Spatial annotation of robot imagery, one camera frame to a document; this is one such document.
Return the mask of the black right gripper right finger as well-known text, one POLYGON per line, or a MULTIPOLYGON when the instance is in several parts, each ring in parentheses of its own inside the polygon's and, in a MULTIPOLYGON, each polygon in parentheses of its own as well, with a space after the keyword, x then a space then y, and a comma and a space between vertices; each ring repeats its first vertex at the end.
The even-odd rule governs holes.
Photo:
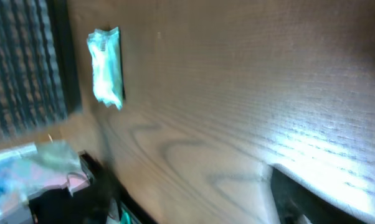
POLYGON ((281 223, 364 223, 304 187, 277 166, 272 167, 270 189, 281 223))

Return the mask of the red snack packet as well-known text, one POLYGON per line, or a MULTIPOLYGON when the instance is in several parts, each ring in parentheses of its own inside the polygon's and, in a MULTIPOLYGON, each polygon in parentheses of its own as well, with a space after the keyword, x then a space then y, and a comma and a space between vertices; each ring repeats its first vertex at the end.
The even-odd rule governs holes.
POLYGON ((78 154, 66 141, 29 143, 0 150, 0 223, 32 223, 29 200, 52 189, 89 186, 78 154))

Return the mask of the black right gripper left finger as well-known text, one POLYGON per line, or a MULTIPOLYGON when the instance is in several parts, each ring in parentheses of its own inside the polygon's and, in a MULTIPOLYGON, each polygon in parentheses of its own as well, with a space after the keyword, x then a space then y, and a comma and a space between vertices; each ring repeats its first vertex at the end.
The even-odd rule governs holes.
POLYGON ((112 190, 93 184, 71 194, 67 189, 52 189, 29 201, 29 208, 42 224, 84 224, 107 221, 112 190))

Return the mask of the teal packet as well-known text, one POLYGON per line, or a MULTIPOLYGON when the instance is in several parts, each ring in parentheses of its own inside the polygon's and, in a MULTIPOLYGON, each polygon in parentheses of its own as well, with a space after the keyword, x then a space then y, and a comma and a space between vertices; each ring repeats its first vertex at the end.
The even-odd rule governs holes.
POLYGON ((105 106, 123 107, 123 75, 120 30, 95 29, 87 37, 92 57, 93 94, 105 106))

